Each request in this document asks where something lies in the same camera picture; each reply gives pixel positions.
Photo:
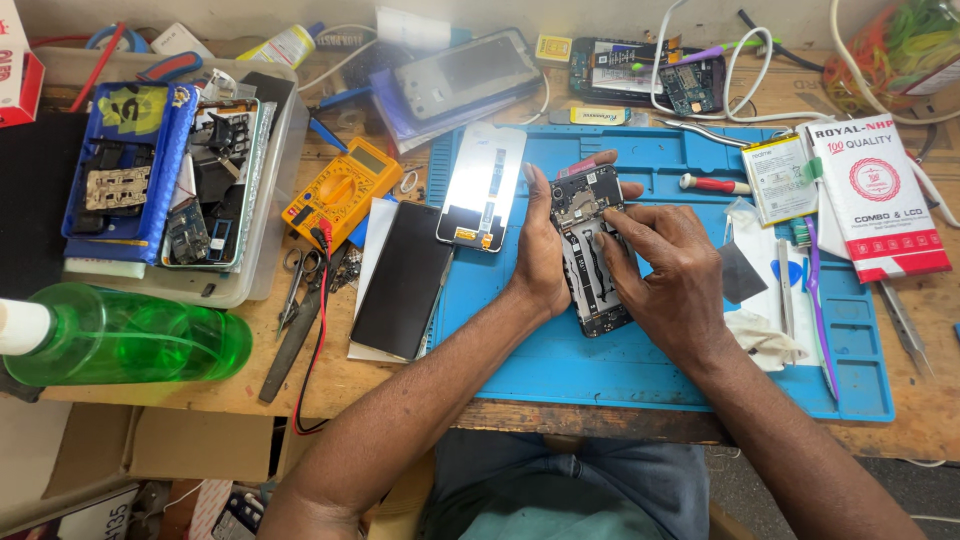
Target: white bottle cap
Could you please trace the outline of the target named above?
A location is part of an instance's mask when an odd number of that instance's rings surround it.
[[[43,304],[0,298],[0,355],[26,355],[50,331],[50,311]]]

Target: gray floor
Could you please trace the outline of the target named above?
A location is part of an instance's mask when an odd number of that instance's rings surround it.
[[[793,540],[770,492],[736,449],[707,447],[710,497],[761,540]],[[960,518],[960,466],[926,469],[896,459],[862,458],[860,463],[910,514]],[[930,540],[960,538],[960,524],[917,522]]]

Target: hand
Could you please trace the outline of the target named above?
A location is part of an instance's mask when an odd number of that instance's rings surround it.
[[[723,319],[723,261],[693,209],[628,205],[604,210],[604,219],[653,267],[641,278],[623,246],[601,233],[617,297],[677,367],[688,373],[736,346]]]
[[[616,161],[616,150],[604,150],[588,159],[596,164]],[[560,234],[550,221],[550,182],[536,165],[523,163],[530,199],[527,216],[517,241],[516,269],[507,284],[507,290],[519,294],[534,304],[543,321],[564,312],[570,305],[570,289],[564,277],[564,251]],[[621,183],[624,199],[631,200],[643,193],[643,185]]]

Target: jeans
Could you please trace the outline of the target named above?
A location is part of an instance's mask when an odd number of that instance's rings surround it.
[[[697,445],[588,438],[553,454],[538,433],[451,429],[436,447],[431,501],[515,467],[582,479],[633,501],[677,540],[706,540],[709,478]]]

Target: scissors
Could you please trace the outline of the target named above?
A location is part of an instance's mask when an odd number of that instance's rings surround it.
[[[294,278],[290,281],[287,298],[283,301],[283,310],[277,316],[280,324],[276,329],[276,340],[280,339],[283,327],[297,318],[300,311],[300,305],[297,303],[297,289],[300,287],[300,281],[308,282],[310,277],[320,269],[320,251],[314,248],[304,253],[300,248],[290,248],[287,255],[283,256],[283,268],[293,272]]]

